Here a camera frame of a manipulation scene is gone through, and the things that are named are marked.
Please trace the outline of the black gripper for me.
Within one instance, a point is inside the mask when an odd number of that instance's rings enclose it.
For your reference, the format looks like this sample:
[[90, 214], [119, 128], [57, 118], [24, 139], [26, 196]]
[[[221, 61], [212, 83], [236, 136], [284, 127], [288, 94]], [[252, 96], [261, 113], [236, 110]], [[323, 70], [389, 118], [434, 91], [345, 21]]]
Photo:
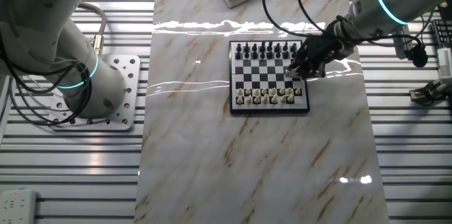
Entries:
[[349, 37], [339, 25], [329, 25], [326, 33], [306, 39], [288, 69], [296, 71], [300, 78], [325, 77], [326, 63], [342, 60], [354, 52], [355, 43], [344, 40]]

